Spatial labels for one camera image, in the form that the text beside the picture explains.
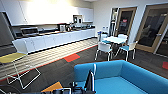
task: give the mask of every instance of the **ceiling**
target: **ceiling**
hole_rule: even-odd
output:
[[[93,2],[93,1],[98,1],[98,0],[84,0],[84,1],[90,1],[90,2]]]

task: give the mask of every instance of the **glass door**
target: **glass door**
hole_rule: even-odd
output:
[[[168,57],[168,24],[154,53]]]
[[[129,36],[135,12],[136,7],[119,9],[115,36],[118,34],[125,34]]]
[[[137,35],[136,48],[154,52],[168,23],[168,6],[147,6]]]

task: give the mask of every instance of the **appliance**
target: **appliance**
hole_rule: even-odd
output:
[[[15,52],[16,49],[12,45],[14,37],[5,12],[0,12],[0,35],[0,56]]]
[[[21,32],[23,36],[39,34],[37,27],[21,28]]]
[[[60,24],[57,24],[57,25],[58,25],[58,30],[60,32],[69,31],[68,28],[70,27],[70,24],[60,23]]]
[[[61,31],[61,32],[66,31],[65,25],[60,25],[60,31]]]

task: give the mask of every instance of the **white chair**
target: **white chair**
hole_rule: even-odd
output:
[[[119,47],[119,49],[118,49],[118,51],[117,51],[115,57],[117,56],[119,50],[121,49],[121,50],[124,50],[124,51],[127,52],[127,56],[126,56],[126,61],[127,61],[127,59],[128,59],[128,52],[134,50],[134,53],[133,53],[133,59],[134,59],[134,55],[135,55],[135,46],[136,46],[137,43],[138,43],[138,41],[136,41],[136,42],[134,42],[134,43],[130,43],[128,46],[122,46],[122,47]]]
[[[127,36],[127,35],[124,35],[124,34],[118,34],[118,38],[127,39],[128,36]]]
[[[12,41],[12,43],[13,43],[13,45],[15,46],[17,52],[0,57],[0,62],[3,64],[4,70],[5,70],[5,72],[6,72],[8,84],[11,84],[11,83],[13,83],[13,82],[16,81],[16,80],[19,80],[19,81],[20,81],[20,84],[21,84],[21,87],[22,87],[23,89],[25,89],[25,88],[26,88],[28,85],[30,85],[35,79],[37,79],[37,78],[40,76],[41,73],[40,73],[40,71],[39,71],[36,67],[30,66],[30,65],[24,63],[25,66],[26,66],[26,69],[24,70],[25,72],[24,72],[23,74],[19,74],[19,69],[18,69],[18,66],[15,64],[15,63],[16,63],[15,61],[20,60],[20,59],[23,58],[23,57],[26,57],[26,59],[28,60],[28,62],[30,62],[30,60],[28,59],[28,56],[27,56],[27,55],[28,55],[28,51],[27,51],[27,48],[26,48],[25,41],[22,41],[22,40],[14,40],[14,41]],[[16,75],[17,75],[16,77],[14,77],[13,74],[12,74],[12,75],[8,75],[8,74],[7,74],[7,71],[6,71],[6,69],[5,69],[5,65],[4,65],[4,64],[5,64],[5,63],[10,63],[10,62],[12,62],[13,65],[14,65],[14,68],[15,68],[15,71],[16,71]],[[33,69],[33,68],[38,72],[38,74],[37,74],[27,85],[23,86],[23,82],[22,82],[22,80],[21,80],[21,77],[24,76],[25,74],[27,74],[27,73],[28,73],[31,69]]]
[[[111,59],[112,59],[112,49],[111,49],[111,45],[110,44],[106,44],[106,43],[103,43],[103,42],[99,42],[98,43],[98,50],[96,52],[95,60],[97,59],[97,54],[98,54],[99,51],[108,53],[108,61],[109,61],[110,52],[111,52]]]
[[[104,42],[104,43],[111,43],[110,41],[107,41],[107,40],[104,40],[104,38],[107,38],[108,36],[106,34],[101,34],[101,42]]]

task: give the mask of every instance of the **microwave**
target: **microwave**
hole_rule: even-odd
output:
[[[23,36],[39,34],[38,27],[21,28]]]

